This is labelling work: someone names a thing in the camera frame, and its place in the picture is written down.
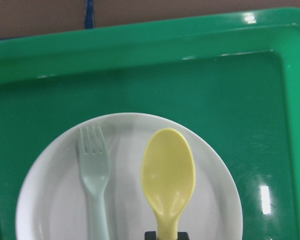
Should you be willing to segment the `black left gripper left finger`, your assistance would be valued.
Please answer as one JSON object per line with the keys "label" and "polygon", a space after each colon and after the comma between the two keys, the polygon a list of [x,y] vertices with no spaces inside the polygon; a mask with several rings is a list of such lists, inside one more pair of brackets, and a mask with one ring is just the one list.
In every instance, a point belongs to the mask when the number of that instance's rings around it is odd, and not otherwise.
{"label": "black left gripper left finger", "polygon": [[157,240],[157,233],[155,231],[146,231],[144,233],[144,240]]}

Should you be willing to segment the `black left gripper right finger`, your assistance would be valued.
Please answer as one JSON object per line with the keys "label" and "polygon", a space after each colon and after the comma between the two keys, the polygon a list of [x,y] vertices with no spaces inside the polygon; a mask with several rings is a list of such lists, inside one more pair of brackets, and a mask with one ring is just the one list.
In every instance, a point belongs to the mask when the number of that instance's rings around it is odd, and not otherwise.
{"label": "black left gripper right finger", "polygon": [[187,232],[178,232],[177,240],[189,240],[189,235]]}

